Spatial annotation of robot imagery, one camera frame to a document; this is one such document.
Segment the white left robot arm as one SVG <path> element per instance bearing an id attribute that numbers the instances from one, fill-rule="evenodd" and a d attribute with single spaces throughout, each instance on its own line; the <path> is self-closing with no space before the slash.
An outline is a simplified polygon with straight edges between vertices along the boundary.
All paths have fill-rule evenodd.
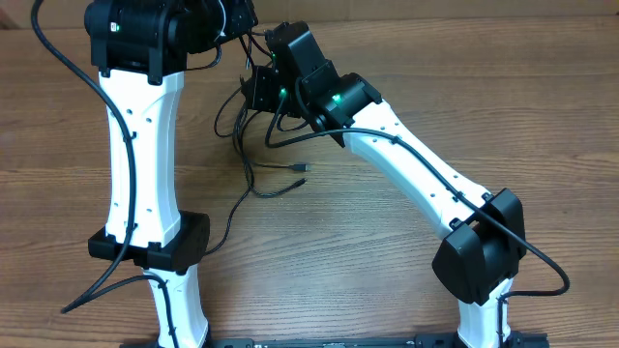
<path id="1" fill-rule="evenodd" d="M 142 269 L 156 304 L 159 347 L 202 347 L 209 338 L 197 266 L 210 220 L 180 210 L 175 194 L 176 116 L 188 58 L 257 22 L 253 3 L 235 0 L 104 0 L 85 11 L 91 61 L 111 101 L 110 207 L 88 250 Z"/>

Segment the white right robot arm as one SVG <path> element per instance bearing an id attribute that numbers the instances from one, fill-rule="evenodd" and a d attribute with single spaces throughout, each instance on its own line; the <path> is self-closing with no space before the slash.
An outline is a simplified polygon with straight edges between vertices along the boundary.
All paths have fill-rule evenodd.
<path id="1" fill-rule="evenodd" d="M 521 347 L 508 324 L 507 293 L 526 249 L 523 209 L 504 188 L 493 194 L 436 156 L 356 73 L 339 75 L 304 21 L 264 34 L 271 68 L 257 67 L 243 93 L 271 112 L 270 127 L 300 118 L 314 136 L 380 170 L 422 212 L 440 239 L 432 268 L 458 300 L 456 347 Z"/>

